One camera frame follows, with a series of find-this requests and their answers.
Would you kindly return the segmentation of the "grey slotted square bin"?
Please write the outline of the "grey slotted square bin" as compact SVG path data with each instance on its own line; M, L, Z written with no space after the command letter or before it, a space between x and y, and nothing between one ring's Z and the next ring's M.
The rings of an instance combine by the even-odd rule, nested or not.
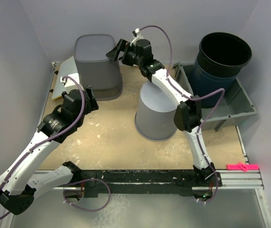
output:
M74 61L83 87L90 86L98 101L118 98L123 91L123 79L118 61L106 57L115 47L108 34L89 34L77 38Z

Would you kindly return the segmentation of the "smooth lavender round bin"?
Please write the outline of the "smooth lavender round bin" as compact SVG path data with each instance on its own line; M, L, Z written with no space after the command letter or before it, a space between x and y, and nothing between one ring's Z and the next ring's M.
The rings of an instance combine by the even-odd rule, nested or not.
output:
M151 141L165 141L174 136L176 106L156 85L147 81L140 89L135 128L144 138Z

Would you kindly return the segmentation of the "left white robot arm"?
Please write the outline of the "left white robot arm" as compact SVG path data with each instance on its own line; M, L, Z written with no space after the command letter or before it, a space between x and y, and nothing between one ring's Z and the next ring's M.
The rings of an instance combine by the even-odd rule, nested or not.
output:
M41 178L33 177L48 155L82 126L85 115L99 109L89 86L63 92L62 96L63 104L44 117L28 146L0 175L0 204L9 213L19 215L54 187L77 186L84 178L81 169L71 161Z

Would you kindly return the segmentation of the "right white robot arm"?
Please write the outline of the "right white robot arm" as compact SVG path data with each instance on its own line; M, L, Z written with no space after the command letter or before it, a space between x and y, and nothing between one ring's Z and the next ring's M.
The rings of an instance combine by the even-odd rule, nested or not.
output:
M205 186L213 181L213 185L218 187L220 178L203 143L201 102L168 75L164 65L154 58L150 42L140 39L133 44L121 39L106 56L127 66L138 66L141 74L167 95L176 107L174 124L189 143L195 182Z

